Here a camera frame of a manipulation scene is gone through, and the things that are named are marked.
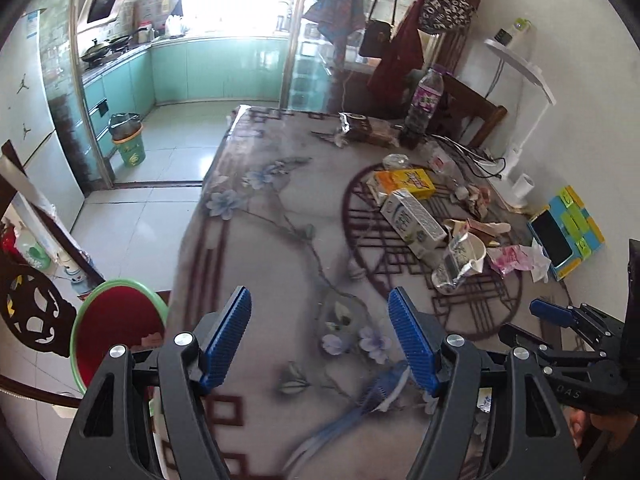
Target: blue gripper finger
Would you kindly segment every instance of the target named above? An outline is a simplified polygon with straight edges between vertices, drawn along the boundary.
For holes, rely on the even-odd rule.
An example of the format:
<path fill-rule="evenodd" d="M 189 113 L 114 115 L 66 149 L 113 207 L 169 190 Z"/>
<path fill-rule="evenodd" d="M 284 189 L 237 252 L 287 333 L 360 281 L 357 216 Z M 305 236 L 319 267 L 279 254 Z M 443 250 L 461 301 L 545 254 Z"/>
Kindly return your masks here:
<path fill-rule="evenodd" d="M 529 305 L 529 311 L 537 318 L 563 328 L 575 326 L 574 315 L 569 309 L 547 301 L 533 300 Z"/>

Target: kitchen counter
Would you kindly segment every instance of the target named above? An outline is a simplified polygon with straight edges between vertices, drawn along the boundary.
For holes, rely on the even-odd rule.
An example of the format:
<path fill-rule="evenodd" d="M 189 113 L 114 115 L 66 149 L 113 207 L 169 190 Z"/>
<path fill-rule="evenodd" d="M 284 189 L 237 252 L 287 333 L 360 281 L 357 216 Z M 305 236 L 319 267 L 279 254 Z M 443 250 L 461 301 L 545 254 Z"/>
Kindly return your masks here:
<path fill-rule="evenodd" d="M 130 60 L 132 57 L 136 56 L 137 54 L 140 54 L 141 52 L 144 52 L 145 50 L 148 50 L 152 47 L 160 47 L 160 46 L 169 46 L 169 45 L 174 45 L 174 44 L 181 44 L 181 43 L 190 43 L 192 41 L 207 41 L 207 40 L 288 40 L 289 39 L 289 33 L 288 32 L 283 32 L 283 33 L 273 33 L 271 35 L 264 35 L 264 36 L 230 36 L 228 34 L 194 34 L 194 35 L 186 35 L 183 36 L 182 38 L 157 38 L 156 40 L 154 40 L 151 43 L 145 43 L 142 45 L 137 46 L 136 48 L 133 48 L 131 50 L 129 50 L 128 52 L 124 53 L 122 56 L 120 56 L 117 59 L 114 59 L 113 61 L 110 61 L 108 63 L 105 63 L 104 65 L 98 66 L 96 68 L 91 68 L 89 70 L 86 70 L 85 72 L 82 73 L 82 84 L 84 86 L 89 85 L 90 83 L 92 83 L 93 81 L 95 81 L 96 79 L 98 79 L 101 75 L 107 73 L 109 70 L 112 70 L 114 68 L 116 68 L 117 66 L 121 65 L 124 62 L 127 62 L 128 60 Z"/>
<path fill-rule="evenodd" d="M 101 75 L 105 74 L 109 70 L 116 68 L 118 65 L 121 65 L 124 62 L 127 62 L 132 57 L 137 56 L 138 54 L 144 52 L 151 48 L 151 43 L 145 43 L 137 46 L 136 48 L 132 48 L 128 52 L 122 54 L 122 56 L 105 63 L 104 65 L 97 66 L 96 68 L 90 68 L 89 70 L 85 70 L 82 72 L 82 84 L 87 86 L 91 84 L 93 81 L 98 79 Z"/>

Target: yellow box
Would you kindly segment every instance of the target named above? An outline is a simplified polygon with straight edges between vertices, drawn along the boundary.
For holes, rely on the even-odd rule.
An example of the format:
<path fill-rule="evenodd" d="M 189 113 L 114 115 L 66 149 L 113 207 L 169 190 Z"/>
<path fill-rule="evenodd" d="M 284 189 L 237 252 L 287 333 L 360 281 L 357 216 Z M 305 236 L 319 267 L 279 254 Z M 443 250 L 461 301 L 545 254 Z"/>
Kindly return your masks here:
<path fill-rule="evenodd" d="M 389 195 L 396 189 L 406 189 L 418 200 L 426 200 L 436 187 L 424 170 L 376 171 L 373 174 L 376 187 Z"/>

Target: dining table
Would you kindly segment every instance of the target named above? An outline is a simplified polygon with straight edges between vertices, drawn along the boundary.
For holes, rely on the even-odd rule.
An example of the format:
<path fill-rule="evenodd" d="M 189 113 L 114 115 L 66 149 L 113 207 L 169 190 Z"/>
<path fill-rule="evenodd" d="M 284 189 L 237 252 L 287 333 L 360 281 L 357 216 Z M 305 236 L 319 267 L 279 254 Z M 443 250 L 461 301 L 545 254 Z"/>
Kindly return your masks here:
<path fill-rule="evenodd" d="M 391 228 L 366 186 L 389 153 L 404 153 L 417 167 L 426 161 L 419 150 L 339 146 L 339 128 L 333 114 L 241 105 L 182 240 L 166 337 L 193 330 L 237 286 L 251 293 L 252 315 L 226 380 L 203 400 L 233 478 L 407 476 L 436 399 L 409 377 L 390 405 L 362 409 L 372 386 L 404 364 L 387 311 L 396 286 L 447 333 L 492 351 L 508 350 L 497 335 L 507 322 L 542 335 L 529 313 L 533 299 L 570 304 L 552 278 L 534 283 L 519 270 L 502 277 L 487 264 L 453 294 L 437 292 L 433 269 Z M 439 176 L 428 174 L 436 192 L 422 204 L 431 215 L 441 224 L 468 218 Z M 484 221 L 511 225 L 503 243 L 531 244 L 522 214 L 492 203 Z M 482 398 L 478 405 L 464 479 L 475 478 L 486 436 Z M 177 479 L 159 415 L 167 473 Z"/>

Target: black bag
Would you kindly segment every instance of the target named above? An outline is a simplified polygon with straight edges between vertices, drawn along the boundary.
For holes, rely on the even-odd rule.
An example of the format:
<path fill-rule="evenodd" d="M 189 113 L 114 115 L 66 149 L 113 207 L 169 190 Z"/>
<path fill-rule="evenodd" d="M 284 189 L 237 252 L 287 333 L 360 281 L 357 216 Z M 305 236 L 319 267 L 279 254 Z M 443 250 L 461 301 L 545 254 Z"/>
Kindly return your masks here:
<path fill-rule="evenodd" d="M 459 30 L 471 22 L 474 12 L 467 0 L 424 0 L 418 28 L 427 34 Z"/>
<path fill-rule="evenodd" d="M 376 8 L 377 2 L 378 0 L 373 0 L 369 19 L 367 20 L 367 27 L 358 51 L 358 54 L 362 57 L 382 57 L 389 44 L 391 44 L 391 33 L 396 24 L 396 7 L 398 6 L 398 0 L 394 0 L 394 13 L 391 17 L 390 25 L 387 22 L 371 19 L 373 9 Z"/>

